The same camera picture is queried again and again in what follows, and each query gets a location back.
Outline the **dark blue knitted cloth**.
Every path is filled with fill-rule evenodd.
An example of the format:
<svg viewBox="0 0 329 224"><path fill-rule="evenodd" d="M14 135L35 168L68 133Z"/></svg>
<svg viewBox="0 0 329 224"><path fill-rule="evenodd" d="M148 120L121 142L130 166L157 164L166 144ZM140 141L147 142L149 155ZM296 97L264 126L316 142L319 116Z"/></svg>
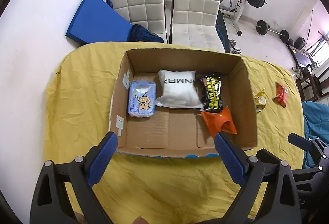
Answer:
<svg viewBox="0 0 329 224"><path fill-rule="evenodd" d="M128 41L164 43L163 38L151 33L148 29L145 29L139 24L134 24L132 26Z"/></svg>

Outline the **white pouch with lettering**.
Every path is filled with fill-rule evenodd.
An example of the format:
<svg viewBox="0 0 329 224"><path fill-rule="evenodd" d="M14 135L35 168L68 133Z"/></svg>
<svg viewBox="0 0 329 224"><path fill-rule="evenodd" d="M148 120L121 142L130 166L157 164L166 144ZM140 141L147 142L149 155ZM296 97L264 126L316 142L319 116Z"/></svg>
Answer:
<svg viewBox="0 0 329 224"><path fill-rule="evenodd" d="M201 109L202 103L194 86L195 71L158 72L162 95L155 100L158 107L177 109Z"/></svg>

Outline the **left white padded chair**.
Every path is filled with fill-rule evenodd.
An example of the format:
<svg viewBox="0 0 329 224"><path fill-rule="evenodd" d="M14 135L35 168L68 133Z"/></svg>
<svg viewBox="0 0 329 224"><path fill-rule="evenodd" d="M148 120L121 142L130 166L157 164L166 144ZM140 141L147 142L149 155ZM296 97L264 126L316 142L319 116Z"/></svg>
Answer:
<svg viewBox="0 0 329 224"><path fill-rule="evenodd" d="M112 3L125 20L141 25L167 43L165 0L112 0Z"/></svg>

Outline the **blue foam mat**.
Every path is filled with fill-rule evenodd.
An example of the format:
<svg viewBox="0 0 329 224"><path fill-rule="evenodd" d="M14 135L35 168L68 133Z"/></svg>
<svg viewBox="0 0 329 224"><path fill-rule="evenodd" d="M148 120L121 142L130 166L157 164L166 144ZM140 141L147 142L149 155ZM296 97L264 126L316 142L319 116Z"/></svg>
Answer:
<svg viewBox="0 0 329 224"><path fill-rule="evenodd" d="M103 0L82 0L66 31L81 45L96 42L127 42L132 24Z"/></svg>

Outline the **yellow tablecloth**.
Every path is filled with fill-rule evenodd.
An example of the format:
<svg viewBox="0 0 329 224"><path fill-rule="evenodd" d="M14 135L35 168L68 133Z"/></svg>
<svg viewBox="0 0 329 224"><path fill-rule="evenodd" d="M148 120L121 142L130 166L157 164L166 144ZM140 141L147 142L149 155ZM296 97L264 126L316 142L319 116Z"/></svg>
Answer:
<svg viewBox="0 0 329 224"><path fill-rule="evenodd" d="M175 49L162 43L93 43L68 54L46 89L44 159L71 162L97 145L109 130L110 100L120 63L133 49ZM250 57L237 67L253 94L270 99L256 115L257 149L266 148L300 168L303 152L288 142L303 134L301 100L290 71ZM286 107L274 103L276 83L288 92ZM93 188L115 223L144 217L149 223L197 223L221 217L239 190L218 157L152 158L117 153Z"/></svg>

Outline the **orange snack packet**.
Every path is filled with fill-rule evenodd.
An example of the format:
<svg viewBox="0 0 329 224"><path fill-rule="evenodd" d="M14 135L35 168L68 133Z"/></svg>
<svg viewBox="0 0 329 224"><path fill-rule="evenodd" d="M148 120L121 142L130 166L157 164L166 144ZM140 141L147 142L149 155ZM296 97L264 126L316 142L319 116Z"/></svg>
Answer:
<svg viewBox="0 0 329 224"><path fill-rule="evenodd" d="M202 111L201 115L213 139L215 139L216 134L219 132L237 134L229 107L225 107L219 113Z"/></svg>

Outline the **red snack packet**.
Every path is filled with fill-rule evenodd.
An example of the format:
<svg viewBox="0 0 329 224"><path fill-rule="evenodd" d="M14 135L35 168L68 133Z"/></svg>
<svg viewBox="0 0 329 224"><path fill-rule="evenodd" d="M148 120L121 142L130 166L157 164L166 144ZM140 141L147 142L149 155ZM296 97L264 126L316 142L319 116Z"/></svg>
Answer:
<svg viewBox="0 0 329 224"><path fill-rule="evenodd" d="M276 95L273 98L275 103L285 108L287 105L288 88L276 82Z"/></svg>

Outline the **right white padded chair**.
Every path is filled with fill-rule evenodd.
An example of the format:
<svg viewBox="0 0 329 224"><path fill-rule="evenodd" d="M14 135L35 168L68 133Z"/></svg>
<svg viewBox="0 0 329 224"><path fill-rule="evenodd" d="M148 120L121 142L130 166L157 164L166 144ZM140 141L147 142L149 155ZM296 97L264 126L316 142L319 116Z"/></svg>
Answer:
<svg viewBox="0 0 329 224"><path fill-rule="evenodd" d="M220 0L172 0L172 44L224 53L223 44L215 28Z"/></svg>

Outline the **dark wooden chair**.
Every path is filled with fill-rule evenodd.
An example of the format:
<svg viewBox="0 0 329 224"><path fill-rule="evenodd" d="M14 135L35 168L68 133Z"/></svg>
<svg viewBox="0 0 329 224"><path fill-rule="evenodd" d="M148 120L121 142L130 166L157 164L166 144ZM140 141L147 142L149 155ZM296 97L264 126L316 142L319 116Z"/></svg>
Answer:
<svg viewBox="0 0 329 224"><path fill-rule="evenodd" d="M309 71L309 67L309 64L306 67L297 66L296 86L298 88L301 101L316 102L322 97L322 91L320 88L320 81L312 72ZM311 88L311 94L309 98L306 98L305 90L308 88Z"/></svg>

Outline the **yellow snack packet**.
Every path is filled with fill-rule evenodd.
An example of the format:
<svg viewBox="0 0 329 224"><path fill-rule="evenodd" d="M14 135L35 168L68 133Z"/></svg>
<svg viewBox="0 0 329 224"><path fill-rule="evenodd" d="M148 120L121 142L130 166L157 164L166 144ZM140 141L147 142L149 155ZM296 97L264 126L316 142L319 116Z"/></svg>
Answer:
<svg viewBox="0 0 329 224"><path fill-rule="evenodd" d="M261 112L265 107L267 103L267 95L265 93L265 88L259 91L254 96L254 103L255 103L255 112L259 113Z"/></svg>

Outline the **barbell on floor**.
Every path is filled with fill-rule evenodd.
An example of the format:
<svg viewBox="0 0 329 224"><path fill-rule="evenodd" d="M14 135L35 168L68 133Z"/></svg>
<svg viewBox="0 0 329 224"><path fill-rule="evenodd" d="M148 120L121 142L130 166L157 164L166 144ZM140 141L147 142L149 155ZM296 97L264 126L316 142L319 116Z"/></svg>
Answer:
<svg viewBox="0 0 329 224"><path fill-rule="evenodd" d="M280 32L272 30L270 26L264 21L264 20L259 20L256 23L256 31L258 32L259 35L266 35L268 32L272 32L274 34L279 35L280 40L283 43L287 43L290 39L289 32L285 29L282 29Z"/></svg>

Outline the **chrome dumbbell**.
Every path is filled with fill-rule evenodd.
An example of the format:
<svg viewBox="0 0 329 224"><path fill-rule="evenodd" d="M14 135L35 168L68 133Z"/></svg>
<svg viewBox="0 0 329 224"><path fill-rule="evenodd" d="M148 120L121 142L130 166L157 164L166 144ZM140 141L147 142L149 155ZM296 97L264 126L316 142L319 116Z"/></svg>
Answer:
<svg viewBox="0 0 329 224"><path fill-rule="evenodd" d="M241 55L241 49L236 47L236 41L235 40L230 39L229 40L229 45L230 45L230 49L231 49L232 54Z"/></svg>

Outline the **black blue bench pad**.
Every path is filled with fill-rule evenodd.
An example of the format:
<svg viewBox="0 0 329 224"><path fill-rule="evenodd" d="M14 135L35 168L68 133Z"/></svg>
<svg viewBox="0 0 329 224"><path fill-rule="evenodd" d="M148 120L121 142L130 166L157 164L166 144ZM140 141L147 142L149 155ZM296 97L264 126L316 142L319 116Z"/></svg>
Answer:
<svg viewBox="0 0 329 224"><path fill-rule="evenodd" d="M229 38L227 35L227 29L226 29L224 17L221 11L218 11L215 28L223 44L224 50L226 51L226 53L230 53Z"/></svg>

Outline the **black shoe wipes pack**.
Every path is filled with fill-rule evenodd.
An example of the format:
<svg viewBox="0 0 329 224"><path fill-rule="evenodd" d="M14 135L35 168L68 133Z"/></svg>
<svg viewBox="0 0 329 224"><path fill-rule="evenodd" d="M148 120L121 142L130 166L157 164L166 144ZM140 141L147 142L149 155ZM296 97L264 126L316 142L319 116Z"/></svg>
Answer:
<svg viewBox="0 0 329 224"><path fill-rule="evenodd" d="M202 110L210 113L219 113L223 110L220 73L198 76L196 80L202 85L202 95L200 98Z"/></svg>

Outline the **blue tissue pack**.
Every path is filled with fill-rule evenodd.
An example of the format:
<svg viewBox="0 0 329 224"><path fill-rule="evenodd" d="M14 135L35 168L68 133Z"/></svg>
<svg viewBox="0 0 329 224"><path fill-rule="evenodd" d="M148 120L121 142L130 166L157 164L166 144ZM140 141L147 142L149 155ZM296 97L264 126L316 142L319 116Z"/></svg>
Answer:
<svg viewBox="0 0 329 224"><path fill-rule="evenodd" d="M153 116L155 100L155 82L134 80L129 87L128 114L137 118Z"/></svg>

